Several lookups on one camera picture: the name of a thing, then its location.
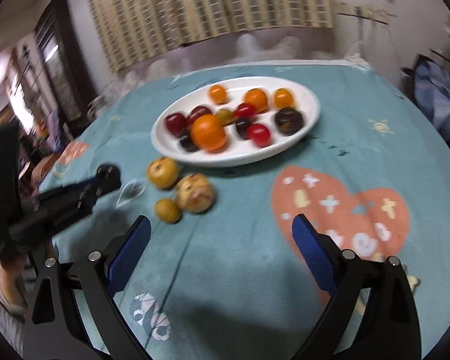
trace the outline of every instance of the curtain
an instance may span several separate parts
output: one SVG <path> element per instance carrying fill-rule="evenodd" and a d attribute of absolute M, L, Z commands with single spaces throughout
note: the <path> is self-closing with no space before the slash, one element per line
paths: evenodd
<path fill-rule="evenodd" d="M 330 0 L 88 0 L 113 71 L 231 32 L 332 28 Z"/>

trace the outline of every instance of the small yellow apple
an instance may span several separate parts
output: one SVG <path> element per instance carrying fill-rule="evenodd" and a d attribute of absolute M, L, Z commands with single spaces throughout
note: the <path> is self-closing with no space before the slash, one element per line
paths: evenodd
<path fill-rule="evenodd" d="M 176 203 L 171 199 L 160 199 L 155 203 L 155 213 L 167 223 L 175 223 L 182 216 L 182 212 Z"/>
<path fill-rule="evenodd" d="M 176 162 L 168 157 L 157 158 L 147 168 L 147 177 L 150 182 L 162 190 L 170 188 L 179 174 L 180 169 Z"/>
<path fill-rule="evenodd" d="M 176 203 L 182 210 L 203 212 L 215 200 L 215 191 L 210 181 L 200 173 L 193 173 L 181 179 L 175 187 Z"/>

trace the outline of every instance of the orange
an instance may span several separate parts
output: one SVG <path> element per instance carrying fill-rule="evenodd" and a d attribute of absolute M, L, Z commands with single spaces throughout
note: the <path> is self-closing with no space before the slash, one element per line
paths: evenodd
<path fill-rule="evenodd" d="M 278 109 L 293 107 L 293 95 L 288 89 L 280 88 L 275 91 L 275 106 Z"/>
<path fill-rule="evenodd" d="M 193 122 L 190 137 L 194 144 L 208 152 L 217 152 L 227 143 L 220 119 L 210 114 L 200 116 Z"/>
<path fill-rule="evenodd" d="M 267 94 L 262 89 L 250 89 L 245 93 L 243 101 L 252 104 L 258 113 L 268 111 Z"/>
<path fill-rule="evenodd" d="M 210 86 L 208 96 L 215 104 L 225 104 L 227 102 L 227 91 L 222 85 Z"/>

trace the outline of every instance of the table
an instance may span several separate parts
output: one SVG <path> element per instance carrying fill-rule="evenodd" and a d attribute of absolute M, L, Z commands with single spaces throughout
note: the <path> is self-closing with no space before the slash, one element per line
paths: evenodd
<path fill-rule="evenodd" d="M 150 142 L 159 114 L 198 87 L 244 76 L 308 86 L 322 103 L 317 126 L 293 148 L 258 163 L 185 167 L 183 174 L 204 173 L 218 200 L 207 214 L 185 214 L 175 225 L 159 222 L 153 211 L 171 191 L 149 185 L 119 209 L 118 192 L 102 197 L 92 216 L 54 238 L 60 261 L 102 249 L 146 215 L 151 241 L 115 301 L 152 357 L 289 359 L 323 307 L 287 241 L 286 221 L 302 210 L 315 216 L 319 231 L 362 256 L 398 252 L 407 273 L 420 280 L 414 296 L 427 354 L 450 324 L 450 151 L 419 110 L 370 68 L 271 62 L 150 82 L 94 121 L 63 179 L 49 174 L 42 190 L 88 178 L 105 162 L 120 167 L 124 184 L 146 182 L 145 169 L 159 156 Z M 297 182 L 302 192 L 294 191 Z M 80 294 L 77 300 L 93 344 L 103 349 Z M 354 313 L 343 347 L 358 324 Z"/>

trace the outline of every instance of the white oval plate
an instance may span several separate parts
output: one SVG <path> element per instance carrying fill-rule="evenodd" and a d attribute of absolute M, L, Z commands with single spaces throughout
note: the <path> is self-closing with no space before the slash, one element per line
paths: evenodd
<path fill-rule="evenodd" d="M 199 88 L 188 95 L 178 99 L 169 106 L 155 121 L 151 129 L 151 142 L 155 149 L 164 156 L 186 164 L 202 167 L 236 167 L 238 165 L 250 164 L 265 158 L 272 157 L 301 140 L 317 122 L 320 115 L 320 103 L 315 94 L 307 87 L 288 79 L 277 77 L 243 77 L 238 79 L 227 79 L 216 82 L 227 90 L 228 103 L 215 105 L 208 97 L 207 91 L 211 85 Z M 256 123 L 262 123 L 270 129 L 272 144 L 265 148 L 257 148 L 252 141 L 242 140 L 236 133 L 235 125 L 226 126 L 228 136 L 228 147 L 216 154 L 199 150 L 194 153 L 186 152 L 179 140 L 172 136 L 165 128 L 165 118 L 174 112 L 181 112 L 185 116 L 197 105 L 205 105 L 213 113 L 220 108 L 228 108 L 233 111 L 241 102 L 246 91 L 253 88 L 262 88 L 269 96 L 270 110 L 259 114 Z M 299 110 L 304 118 L 305 125 L 294 135 L 287 137 L 278 132 L 274 122 L 277 109 L 273 105 L 273 93 L 279 88 L 287 88 L 293 93 L 295 108 Z"/>

